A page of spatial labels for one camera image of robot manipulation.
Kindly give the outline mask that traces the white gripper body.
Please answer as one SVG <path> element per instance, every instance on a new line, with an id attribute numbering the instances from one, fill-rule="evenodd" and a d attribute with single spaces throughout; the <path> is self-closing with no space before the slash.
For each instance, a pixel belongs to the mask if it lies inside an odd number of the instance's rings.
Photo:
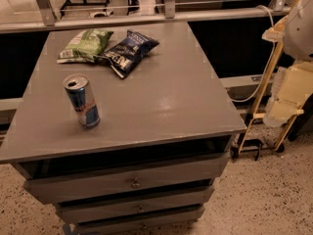
<path id="1" fill-rule="evenodd" d="M 313 62 L 313 0 L 299 0 L 291 9 L 283 39 L 286 54 Z"/>

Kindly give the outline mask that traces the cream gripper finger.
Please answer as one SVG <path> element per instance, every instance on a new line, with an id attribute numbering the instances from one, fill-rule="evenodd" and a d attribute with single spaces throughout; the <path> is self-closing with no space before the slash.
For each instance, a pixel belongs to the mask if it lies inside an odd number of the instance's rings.
<path id="1" fill-rule="evenodd" d="M 288 17 L 281 18 L 262 34 L 262 39 L 269 42 L 282 42 Z"/>
<path id="2" fill-rule="evenodd" d="M 278 127 L 298 114 L 313 93 L 313 64 L 301 62 L 289 68 L 279 67 L 271 87 L 263 122 Z"/>

